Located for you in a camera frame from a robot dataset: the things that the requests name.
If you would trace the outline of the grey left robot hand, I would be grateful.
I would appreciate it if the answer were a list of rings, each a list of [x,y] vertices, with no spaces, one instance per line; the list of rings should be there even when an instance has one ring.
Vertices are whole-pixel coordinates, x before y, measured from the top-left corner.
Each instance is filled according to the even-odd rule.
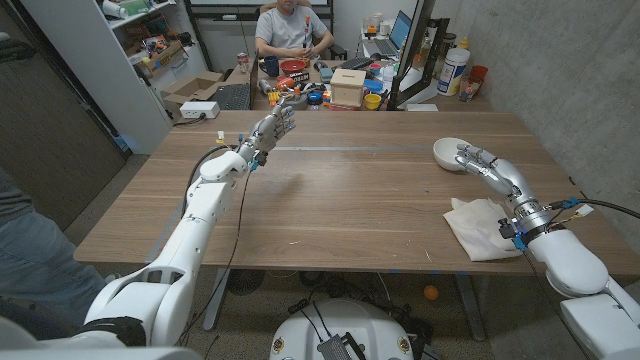
[[[250,136],[236,152],[248,163],[264,166],[277,141],[295,128],[293,113],[291,106],[276,105],[269,115],[255,124]]]

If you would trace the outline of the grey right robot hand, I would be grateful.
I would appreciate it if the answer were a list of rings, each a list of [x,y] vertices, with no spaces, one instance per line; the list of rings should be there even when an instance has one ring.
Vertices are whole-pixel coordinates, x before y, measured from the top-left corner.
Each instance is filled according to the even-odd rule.
[[[505,203],[515,217],[515,230],[507,230],[506,222],[500,220],[503,236],[519,234],[522,242],[528,244],[546,232],[546,224],[551,220],[550,211],[540,205],[525,177],[512,163],[473,145],[458,144],[457,149],[455,160],[505,197]]]

